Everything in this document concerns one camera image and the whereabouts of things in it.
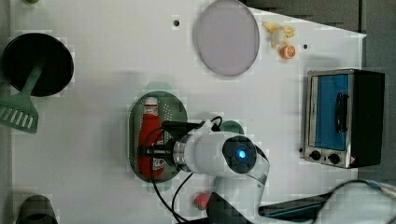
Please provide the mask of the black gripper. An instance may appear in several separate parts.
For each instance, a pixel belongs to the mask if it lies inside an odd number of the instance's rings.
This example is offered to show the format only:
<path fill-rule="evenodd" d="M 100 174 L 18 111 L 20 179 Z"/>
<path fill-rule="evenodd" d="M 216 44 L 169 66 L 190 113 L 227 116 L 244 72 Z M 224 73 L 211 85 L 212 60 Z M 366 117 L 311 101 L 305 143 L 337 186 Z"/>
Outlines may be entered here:
<path fill-rule="evenodd" d="M 182 121 L 166 120 L 161 123 L 161 136 L 163 137 L 162 145 L 154 145 L 149 147 L 148 154 L 151 158 L 164 159 L 165 165 L 177 169 L 176 162 L 173 157 L 174 146 L 193 129 L 200 128 L 204 123 L 191 123 Z"/>

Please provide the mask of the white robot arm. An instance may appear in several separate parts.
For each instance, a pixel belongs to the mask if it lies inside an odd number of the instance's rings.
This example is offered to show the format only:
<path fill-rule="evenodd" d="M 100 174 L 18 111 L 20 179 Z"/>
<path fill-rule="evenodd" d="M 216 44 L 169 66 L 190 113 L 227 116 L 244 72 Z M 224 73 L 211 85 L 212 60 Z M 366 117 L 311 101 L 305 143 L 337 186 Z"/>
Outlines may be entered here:
<path fill-rule="evenodd" d="M 169 165 L 190 175 L 214 176 L 206 217 L 180 224 L 395 224 L 395 188 L 355 179 L 305 205 L 261 205 L 270 162 L 249 138 L 200 123 L 145 120 L 139 125 L 138 154 L 151 183 Z"/>

